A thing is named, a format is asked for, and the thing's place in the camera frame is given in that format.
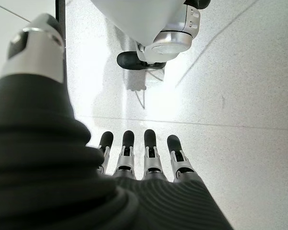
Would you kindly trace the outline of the black silver robot left hand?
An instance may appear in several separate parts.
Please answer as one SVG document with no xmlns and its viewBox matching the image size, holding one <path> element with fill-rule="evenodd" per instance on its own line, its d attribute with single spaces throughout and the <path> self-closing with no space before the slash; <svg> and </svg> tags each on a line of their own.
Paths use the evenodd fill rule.
<svg viewBox="0 0 288 230">
<path fill-rule="evenodd" d="M 105 174 L 113 134 L 87 145 L 91 134 L 68 95 L 62 36 L 45 13 L 9 45 L 0 75 L 0 230 L 231 229 L 175 135 L 167 139 L 173 182 L 150 129 L 143 179 L 134 175 L 131 131 L 114 174 Z"/>
</svg>

